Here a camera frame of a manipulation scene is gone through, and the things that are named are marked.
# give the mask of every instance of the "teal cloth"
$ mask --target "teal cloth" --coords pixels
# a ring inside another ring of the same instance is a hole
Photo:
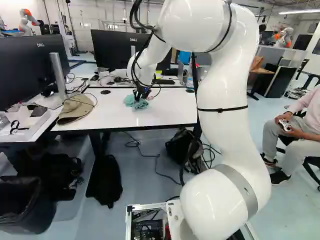
[[[142,98],[140,98],[139,101],[136,101],[133,94],[126,96],[123,102],[127,107],[132,107],[132,110],[134,111],[137,109],[145,109],[149,105],[148,101]]]

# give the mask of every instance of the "game controller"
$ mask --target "game controller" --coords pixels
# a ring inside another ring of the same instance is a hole
[[[289,128],[291,125],[285,120],[284,118],[279,119],[278,124],[282,128],[283,131],[285,132],[291,132],[292,130]]]

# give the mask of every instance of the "hand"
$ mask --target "hand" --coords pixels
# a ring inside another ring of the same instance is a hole
[[[284,114],[281,114],[281,115],[279,115],[279,116],[276,116],[276,117],[274,118],[274,121],[275,121],[276,124],[279,123],[279,119],[285,119],[285,120],[287,120],[287,121],[289,122],[290,119],[291,119],[291,117],[292,117],[292,112],[287,111],[287,112],[285,112]]]
[[[293,137],[296,139],[304,139],[305,138],[305,133],[297,128],[294,128],[292,126],[289,126],[289,128],[291,129],[291,131],[283,131],[282,132],[288,136],[288,137]]]

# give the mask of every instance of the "sneaker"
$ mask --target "sneaker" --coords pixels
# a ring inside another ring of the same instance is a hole
[[[277,159],[273,159],[273,161],[269,161],[268,159],[265,158],[265,154],[264,153],[261,153],[260,156],[263,159],[264,164],[269,166],[269,167],[275,167],[277,162],[278,162]]]
[[[270,174],[270,178],[272,185],[279,185],[287,182],[291,178],[291,175],[287,176],[283,171],[280,170]]]

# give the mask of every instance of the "gray pants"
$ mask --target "gray pants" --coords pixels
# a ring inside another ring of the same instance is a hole
[[[320,134],[311,129],[301,117],[292,116],[290,124],[304,133]],[[277,142],[279,135],[283,133],[281,127],[275,123],[275,120],[269,120],[263,127],[262,149],[265,157],[272,161],[277,154]],[[293,141],[285,148],[285,156],[282,162],[282,170],[286,175],[291,175],[301,166],[305,157],[320,157],[320,142],[305,139]]]

